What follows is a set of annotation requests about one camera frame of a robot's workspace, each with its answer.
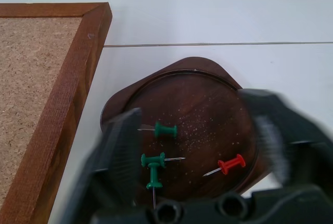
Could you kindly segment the red pushpin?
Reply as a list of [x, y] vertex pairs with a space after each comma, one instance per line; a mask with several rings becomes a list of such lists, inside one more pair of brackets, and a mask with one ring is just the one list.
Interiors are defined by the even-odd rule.
[[237, 154], [235, 158], [228, 160], [226, 162], [223, 162], [222, 160], [218, 160], [217, 164], [218, 164], [217, 169], [207, 172], [203, 176], [204, 177], [210, 176], [216, 172], [222, 172], [222, 174], [227, 175], [231, 168], [234, 168], [237, 166], [241, 166], [241, 167], [246, 166], [246, 162], [245, 162], [244, 158], [242, 157], [242, 155], [240, 155], [240, 154]]

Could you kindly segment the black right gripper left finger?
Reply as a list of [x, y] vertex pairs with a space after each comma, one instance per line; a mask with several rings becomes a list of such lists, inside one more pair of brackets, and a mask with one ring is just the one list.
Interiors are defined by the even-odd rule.
[[142, 111], [104, 125], [66, 203], [60, 224], [128, 224], [140, 177]]

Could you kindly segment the dark wooden round tray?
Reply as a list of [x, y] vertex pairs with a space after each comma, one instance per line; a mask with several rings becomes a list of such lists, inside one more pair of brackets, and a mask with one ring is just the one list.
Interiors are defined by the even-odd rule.
[[[148, 157], [164, 152], [169, 161], [158, 170], [163, 187], [157, 200], [187, 201], [217, 197], [226, 191], [243, 193], [267, 175], [249, 114], [238, 97], [240, 85], [216, 62], [188, 57], [114, 94], [101, 113], [105, 124], [133, 108], [142, 111], [142, 123], [177, 126], [177, 136], [156, 138], [143, 131], [141, 152]], [[218, 160], [242, 155], [245, 167], [216, 172]]]

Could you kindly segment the green pushpin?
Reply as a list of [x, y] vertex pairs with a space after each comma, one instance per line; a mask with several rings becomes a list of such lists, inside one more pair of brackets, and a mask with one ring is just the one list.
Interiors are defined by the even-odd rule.
[[155, 209], [156, 204], [156, 189], [163, 187], [162, 183], [158, 178], [158, 168], [160, 167], [159, 163], [149, 163], [148, 168], [150, 169], [150, 181], [147, 183], [146, 188], [152, 190], [152, 202], [153, 208]]
[[161, 125], [159, 122], [156, 122], [154, 126], [152, 125], [141, 125], [141, 127], [138, 129], [139, 131], [151, 131], [153, 132], [153, 135], [158, 138], [163, 135], [169, 135], [173, 138], [176, 138], [177, 136], [177, 126], [174, 125], [173, 127], [168, 127]]
[[185, 157], [174, 157], [174, 158], [166, 158], [165, 153], [161, 152], [159, 156], [147, 157], [145, 154], [141, 155], [141, 165], [142, 167], [146, 167], [150, 163], [157, 163], [162, 167], [165, 167], [165, 163], [169, 161], [180, 161], [184, 160]]

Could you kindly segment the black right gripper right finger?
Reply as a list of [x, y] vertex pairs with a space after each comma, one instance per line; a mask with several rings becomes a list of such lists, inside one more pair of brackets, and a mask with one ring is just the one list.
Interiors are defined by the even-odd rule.
[[283, 186], [311, 184], [333, 195], [333, 139], [318, 124], [296, 112], [279, 94], [240, 89], [259, 149]]

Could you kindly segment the wood-framed cork board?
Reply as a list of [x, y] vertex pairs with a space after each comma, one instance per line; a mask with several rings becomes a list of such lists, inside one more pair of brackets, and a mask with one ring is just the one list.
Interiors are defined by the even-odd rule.
[[112, 21], [107, 2], [0, 3], [0, 224], [47, 224]]

